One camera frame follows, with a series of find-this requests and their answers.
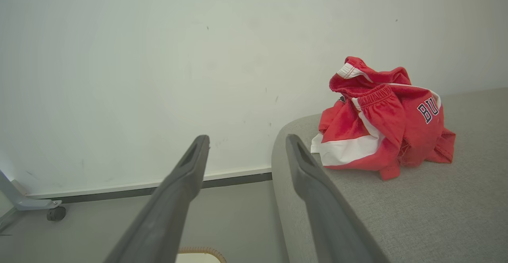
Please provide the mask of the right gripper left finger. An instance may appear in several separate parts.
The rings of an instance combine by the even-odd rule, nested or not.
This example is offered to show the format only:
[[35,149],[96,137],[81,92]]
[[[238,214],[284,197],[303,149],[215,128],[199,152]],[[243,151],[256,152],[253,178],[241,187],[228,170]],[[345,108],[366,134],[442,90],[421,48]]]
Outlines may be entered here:
[[106,263],[174,263],[189,204],[201,190],[210,138],[199,135],[156,188]]

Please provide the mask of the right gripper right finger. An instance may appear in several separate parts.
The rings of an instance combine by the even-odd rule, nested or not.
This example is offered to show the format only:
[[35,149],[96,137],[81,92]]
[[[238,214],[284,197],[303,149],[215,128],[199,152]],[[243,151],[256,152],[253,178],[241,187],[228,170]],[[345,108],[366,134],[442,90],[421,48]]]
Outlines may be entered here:
[[292,183],[305,202],[320,263],[387,263],[381,247],[295,134],[285,139]]

